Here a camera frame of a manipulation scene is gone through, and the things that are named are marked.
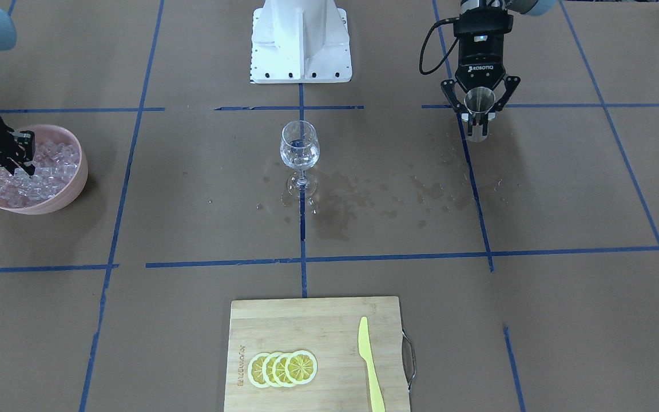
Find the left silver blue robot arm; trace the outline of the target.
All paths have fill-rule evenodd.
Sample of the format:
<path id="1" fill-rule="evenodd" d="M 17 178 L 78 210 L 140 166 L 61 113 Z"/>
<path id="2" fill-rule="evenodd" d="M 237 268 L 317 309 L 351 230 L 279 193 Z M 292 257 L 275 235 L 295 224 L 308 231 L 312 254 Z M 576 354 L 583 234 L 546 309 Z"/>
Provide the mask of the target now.
<path id="1" fill-rule="evenodd" d="M 482 121 L 500 112 L 521 79 L 504 66 L 504 39 L 513 28 L 513 11 L 540 16 L 552 1 L 463 1 L 460 16 L 438 21 L 450 24 L 458 49 L 458 67 L 453 78 L 442 82 L 442 91 L 457 114 Z"/>

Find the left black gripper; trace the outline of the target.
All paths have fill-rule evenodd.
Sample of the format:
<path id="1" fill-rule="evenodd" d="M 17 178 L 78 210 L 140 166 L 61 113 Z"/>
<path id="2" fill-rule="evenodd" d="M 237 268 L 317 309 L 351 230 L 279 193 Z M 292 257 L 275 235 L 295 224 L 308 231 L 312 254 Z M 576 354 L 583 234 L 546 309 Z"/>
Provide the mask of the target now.
<path id="1" fill-rule="evenodd" d="M 469 110 L 458 92 L 464 94 L 478 87 L 494 90 L 503 81 L 505 34 L 473 36 L 458 35 L 458 67 L 455 79 L 441 82 L 441 90 L 455 114 L 469 115 Z M 493 112 L 501 112 L 521 83 L 518 76 L 506 76 L 504 93 L 493 105 Z"/>

